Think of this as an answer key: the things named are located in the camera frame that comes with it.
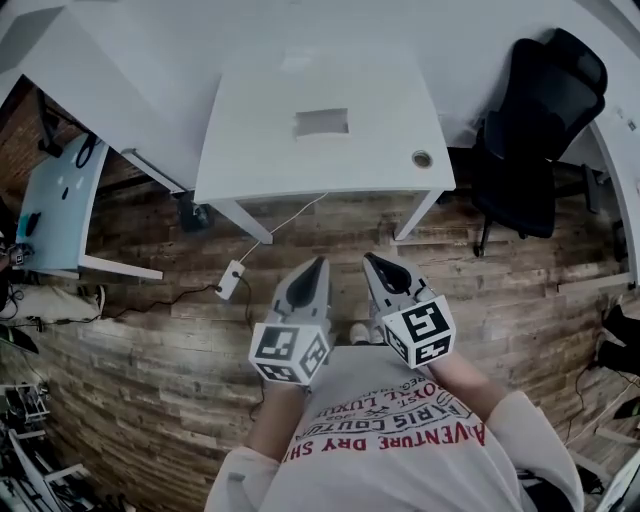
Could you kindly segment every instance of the white desk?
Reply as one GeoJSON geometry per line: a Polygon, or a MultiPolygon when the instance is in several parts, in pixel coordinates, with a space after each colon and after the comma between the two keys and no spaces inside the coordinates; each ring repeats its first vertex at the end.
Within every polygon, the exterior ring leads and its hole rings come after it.
{"type": "MultiPolygon", "coordinates": [[[[640,447],[640,442],[637,439],[618,434],[617,432],[612,432],[607,428],[598,427],[595,434],[619,444],[633,446],[635,448],[640,447]]],[[[620,470],[613,476],[611,476],[600,464],[593,462],[579,453],[572,450],[569,450],[569,453],[576,464],[595,474],[606,487],[595,512],[609,512],[609,510],[618,503],[620,498],[625,497],[625,494],[636,478],[638,470],[640,470],[640,450],[636,451],[624,466],[622,466],[622,468],[620,468],[620,470]]]]}
{"type": "Polygon", "coordinates": [[[35,254],[22,268],[73,277],[71,273],[78,267],[86,267],[162,279],[162,272],[85,253],[93,201],[109,150],[104,142],[98,143],[86,165],[78,169],[75,161],[86,137],[77,137],[67,144],[60,158],[49,157],[31,171],[16,241],[31,245],[35,254]],[[38,212],[41,213],[40,219],[31,236],[26,236],[27,220],[32,213],[38,212]]]}
{"type": "Polygon", "coordinates": [[[76,464],[75,466],[68,467],[61,471],[43,474],[22,449],[20,441],[30,439],[32,437],[43,437],[44,435],[44,430],[37,430],[27,434],[17,434],[13,429],[9,431],[9,439],[13,445],[13,449],[16,452],[18,460],[20,460],[20,464],[22,465],[29,482],[31,482],[34,491],[39,495],[38,499],[42,500],[47,509],[52,512],[71,512],[71,509],[60,501],[51,490],[51,482],[56,482],[66,476],[76,473],[84,476],[88,472],[82,464],[76,464]]]}
{"type": "Polygon", "coordinates": [[[410,52],[388,46],[285,54],[252,49],[224,69],[195,200],[269,244],[272,235],[237,199],[420,191],[395,232],[402,240],[440,194],[454,188],[438,116],[410,52]],[[331,109],[341,111],[322,119],[304,114],[331,109]],[[431,157],[429,168],[414,163],[417,151],[431,157]]]}
{"type": "Polygon", "coordinates": [[[640,283],[640,128],[631,131],[614,113],[603,113],[592,124],[618,200],[629,254],[632,282],[640,283]]]}

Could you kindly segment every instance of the wooden floor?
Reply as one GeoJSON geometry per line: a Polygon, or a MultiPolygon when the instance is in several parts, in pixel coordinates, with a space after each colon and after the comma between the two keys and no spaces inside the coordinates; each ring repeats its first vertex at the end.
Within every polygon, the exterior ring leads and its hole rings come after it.
{"type": "MultiPolygon", "coordinates": [[[[104,182],[123,167],[116,157],[109,162],[104,182]]],[[[464,171],[457,178],[464,183],[464,171]]],[[[309,199],[247,207],[271,228],[309,199]]],[[[398,254],[418,263],[429,284],[447,296],[458,349],[504,384],[527,392],[567,438],[568,420],[581,409],[576,377],[593,356],[600,309],[624,293],[625,311],[640,314],[640,304],[625,287],[557,293],[558,283],[619,272],[609,219],[587,213],[584,199],[563,199],[552,239],[522,241],[496,227],[486,256],[477,259],[472,245],[482,217],[464,197],[435,205],[409,241],[393,245],[393,227],[411,199],[407,194],[330,195],[283,228],[272,247],[256,249],[245,261],[254,318],[262,319],[276,283],[291,268],[325,255],[332,265],[334,326],[344,333],[351,322],[368,318],[363,254],[398,254]]],[[[98,200],[89,253],[163,270],[165,279],[87,272],[82,282],[107,285],[109,315],[126,307],[146,309],[154,301],[169,302],[184,291],[216,284],[228,262],[252,244],[220,217],[208,231],[182,233],[166,191],[142,185],[98,200]]],[[[57,326],[43,334],[26,328],[40,348],[40,356],[28,356],[28,363],[50,382],[52,415],[46,428],[56,447],[70,462],[85,464],[102,489],[124,492],[140,510],[202,510],[225,454],[242,442],[250,426],[248,411],[260,397],[247,362],[247,298],[241,287],[226,304],[208,289],[146,314],[129,312],[117,320],[57,326]]],[[[0,358],[3,381],[34,377],[21,353],[0,347],[0,358]]],[[[582,435],[571,447],[612,471],[628,453],[595,441],[593,421],[632,432],[633,421],[609,420],[615,406],[598,419],[614,400],[637,394],[629,386],[606,369],[586,373],[579,383],[585,411],[573,422],[570,439],[582,435]]]]}

